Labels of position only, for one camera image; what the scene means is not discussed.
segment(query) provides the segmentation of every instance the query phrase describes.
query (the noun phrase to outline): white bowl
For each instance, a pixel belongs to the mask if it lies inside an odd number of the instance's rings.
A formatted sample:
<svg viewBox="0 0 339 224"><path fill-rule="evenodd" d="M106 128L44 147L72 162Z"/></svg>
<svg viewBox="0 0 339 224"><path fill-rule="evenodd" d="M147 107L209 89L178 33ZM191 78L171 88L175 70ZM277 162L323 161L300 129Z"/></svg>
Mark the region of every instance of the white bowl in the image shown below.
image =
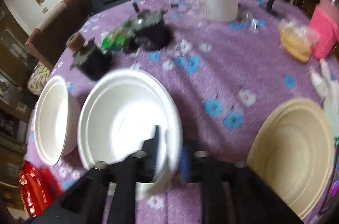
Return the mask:
<svg viewBox="0 0 339 224"><path fill-rule="evenodd" d="M61 76L44 87L34 113L34 141L40 159L54 166L77 145L78 101L67 91Z"/></svg>
<svg viewBox="0 0 339 224"><path fill-rule="evenodd" d="M159 125L155 183L137 186L137 198L164 189L175 174L182 149L178 110L166 89L151 75L120 69L104 76L87 97L78 125L82 164L123 161L141 150Z"/></svg>
<svg viewBox="0 0 339 224"><path fill-rule="evenodd" d="M333 134L323 110L309 99L292 99L262 125L247 163L302 219L324 192L333 157Z"/></svg>

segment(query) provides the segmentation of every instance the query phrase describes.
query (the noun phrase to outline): beige bowl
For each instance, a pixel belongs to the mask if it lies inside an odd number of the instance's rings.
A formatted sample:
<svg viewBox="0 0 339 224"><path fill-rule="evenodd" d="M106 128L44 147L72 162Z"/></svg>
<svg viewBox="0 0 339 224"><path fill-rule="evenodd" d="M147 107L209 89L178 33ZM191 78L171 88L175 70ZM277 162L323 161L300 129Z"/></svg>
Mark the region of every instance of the beige bowl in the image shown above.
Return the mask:
<svg viewBox="0 0 339 224"><path fill-rule="evenodd" d="M333 134L323 110L309 99L292 99L262 125L247 163L302 219L325 190L333 157Z"/></svg>

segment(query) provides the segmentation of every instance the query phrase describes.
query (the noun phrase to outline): purple object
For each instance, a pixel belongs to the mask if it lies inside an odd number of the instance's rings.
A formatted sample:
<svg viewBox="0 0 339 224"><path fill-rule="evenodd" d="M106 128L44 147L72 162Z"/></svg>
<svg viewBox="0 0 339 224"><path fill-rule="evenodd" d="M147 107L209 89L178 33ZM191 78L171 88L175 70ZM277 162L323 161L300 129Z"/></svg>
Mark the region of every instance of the purple object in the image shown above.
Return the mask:
<svg viewBox="0 0 339 224"><path fill-rule="evenodd" d="M145 0L140 10L159 10L169 2L174 0ZM228 162L246 160L260 127L279 104L299 96L321 103L309 76L309 67L318 68L318 61L313 57L307 64L293 60L280 48L279 20L256 0L239 3L265 22L258 33L249 27L210 23L191 13L174 18L174 12L169 11L164 20L173 31L174 43L156 56L143 50L130 55L117 53L112 67L144 70L159 80L177 105L185 136L199 139L202 147ZM309 22L301 10L288 3L276 0L273 8L289 19ZM86 40L95 37L100 45L108 31L134 15L132 2L126 2L90 17L80 32ZM333 75L339 77L335 57L330 55L327 60ZM72 52L66 49L50 77L64 77L72 95L83 105L95 82L77 69L70 71L71 64ZM291 77L294 81L286 82ZM28 144L28 160L37 167L42 165L34 141ZM85 172L77 149L51 169L60 183L76 180ZM325 194L305 223L318 221L314 217L324 198ZM137 223L199 223L200 200L199 185L174 184L162 194L137 202Z"/></svg>

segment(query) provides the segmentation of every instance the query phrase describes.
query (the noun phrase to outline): wooden door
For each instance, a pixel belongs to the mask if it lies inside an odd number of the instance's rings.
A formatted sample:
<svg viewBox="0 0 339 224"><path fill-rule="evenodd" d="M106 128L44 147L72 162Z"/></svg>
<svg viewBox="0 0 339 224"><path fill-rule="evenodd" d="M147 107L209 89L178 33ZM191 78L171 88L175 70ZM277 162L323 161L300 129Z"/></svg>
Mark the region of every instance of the wooden door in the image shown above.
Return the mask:
<svg viewBox="0 0 339 224"><path fill-rule="evenodd" d="M21 89L32 74L34 60L25 49L27 34L0 0L0 70Z"/></svg>

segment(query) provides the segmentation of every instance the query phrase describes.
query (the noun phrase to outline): table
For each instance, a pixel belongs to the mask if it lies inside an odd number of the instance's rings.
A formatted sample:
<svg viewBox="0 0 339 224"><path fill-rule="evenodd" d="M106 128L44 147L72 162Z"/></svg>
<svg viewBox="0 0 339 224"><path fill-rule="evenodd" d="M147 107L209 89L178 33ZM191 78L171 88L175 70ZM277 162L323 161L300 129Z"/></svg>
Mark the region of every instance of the table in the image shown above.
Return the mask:
<svg viewBox="0 0 339 224"><path fill-rule="evenodd" d="M139 8L158 10L174 0L132 0ZM132 1L98 13L88 19L80 32L86 40L101 40L127 18L135 16ZM116 54L112 70L128 67L144 70L158 79L173 97L179 110L184 134L199 139L203 147L220 160L245 160L251 143L267 116L280 103L304 96L320 104L311 86L309 67L318 68L311 58L308 64L296 63L279 48L278 20L260 6L265 0L239 0L260 21L258 31L242 23L210 23L193 12L169 11L164 19L172 29L174 43L161 51L139 50L131 55ZM274 8L289 19L307 24L308 18L296 7L276 1ZM335 77L339 68L333 56L328 63ZM80 105L96 82L77 69L70 71L72 52L66 49L51 76L61 75L71 95ZM42 165L29 137L27 158L35 166ZM64 189L68 189L85 173L77 149L51 168ZM316 216L325 195L304 219L317 223ZM105 223L111 197L103 222ZM137 202L137 223L200 222L200 188L198 184L174 183L172 188Z"/></svg>

